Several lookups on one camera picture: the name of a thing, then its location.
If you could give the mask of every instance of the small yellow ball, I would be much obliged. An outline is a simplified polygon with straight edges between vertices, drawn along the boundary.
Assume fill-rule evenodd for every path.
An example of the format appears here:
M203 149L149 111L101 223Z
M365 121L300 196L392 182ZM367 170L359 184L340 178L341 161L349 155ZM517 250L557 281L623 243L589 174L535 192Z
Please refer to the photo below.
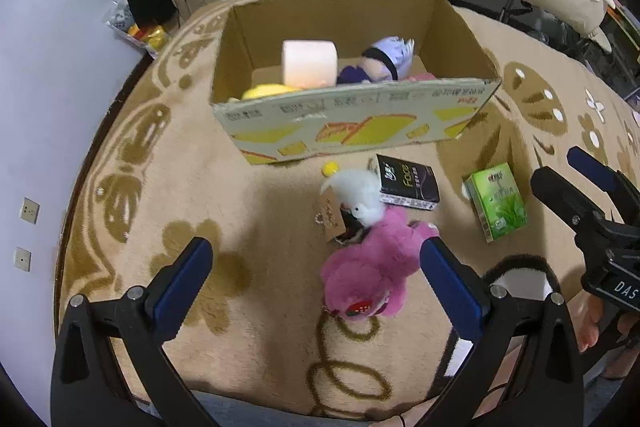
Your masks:
M325 178L330 178L339 170L340 166L336 162L327 162L322 166L322 175Z

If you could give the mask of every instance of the pink teddy bear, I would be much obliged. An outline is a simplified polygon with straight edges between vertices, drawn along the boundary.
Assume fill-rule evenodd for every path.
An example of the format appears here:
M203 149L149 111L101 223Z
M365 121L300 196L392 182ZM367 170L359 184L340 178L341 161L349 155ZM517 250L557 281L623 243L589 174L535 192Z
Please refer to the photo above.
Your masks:
M322 266L324 304L345 319L396 315L406 279L420 267L422 243L437 235L435 225L409 226L404 208L388 206L360 244L340 248Z

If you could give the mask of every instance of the beige carpet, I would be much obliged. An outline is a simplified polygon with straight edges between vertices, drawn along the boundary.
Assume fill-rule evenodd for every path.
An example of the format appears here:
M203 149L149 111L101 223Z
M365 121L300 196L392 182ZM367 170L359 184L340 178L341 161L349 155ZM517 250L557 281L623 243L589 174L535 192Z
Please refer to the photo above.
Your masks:
M221 22L232 3L252 1L199 11L133 90L84 181L56 298L63 312L75 293L120 296L201 235L214 245L214 270L178 337L165 344L188 386L301 413L385 417L424 399L450 325L420 273L394 319L356 326L323 314L319 270L330 252L314 204L326 159L250 166L211 114ZM608 214L609 200L567 166L566 151L580 145L635 182L640 132L629 107L578 62L460 13L494 57L503 86L459 139L385 153L433 166L442 202L411 218L436 223L464 263L484 273L514 253L539 255L571 297L580 253L569 228L530 195L529 177L552 166ZM364 168L369 156L335 158ZM504 161L530 224L487 246L462 180ZM116 347L132 391L145 396Z

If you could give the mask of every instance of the green tissue box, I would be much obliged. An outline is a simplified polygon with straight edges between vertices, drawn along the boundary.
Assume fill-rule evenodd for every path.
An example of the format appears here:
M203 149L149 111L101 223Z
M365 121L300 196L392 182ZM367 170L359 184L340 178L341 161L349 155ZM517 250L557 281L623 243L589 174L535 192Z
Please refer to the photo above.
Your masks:
M471 174L465 184L488 243L527 224L524 203L508 163Z

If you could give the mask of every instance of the wall socket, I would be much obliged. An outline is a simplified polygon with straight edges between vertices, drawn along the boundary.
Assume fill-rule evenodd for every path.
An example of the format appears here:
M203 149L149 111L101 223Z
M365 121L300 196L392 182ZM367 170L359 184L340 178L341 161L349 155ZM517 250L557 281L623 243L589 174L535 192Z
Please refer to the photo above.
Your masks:
M39 209L40 206L35 201L31 201L29 198L24 198L20 209L20 218L28 221L32 225L35 225L36 219L38 219Z
M16 248L14 255L14 266L25 272L31 270L31 252L24 248Z

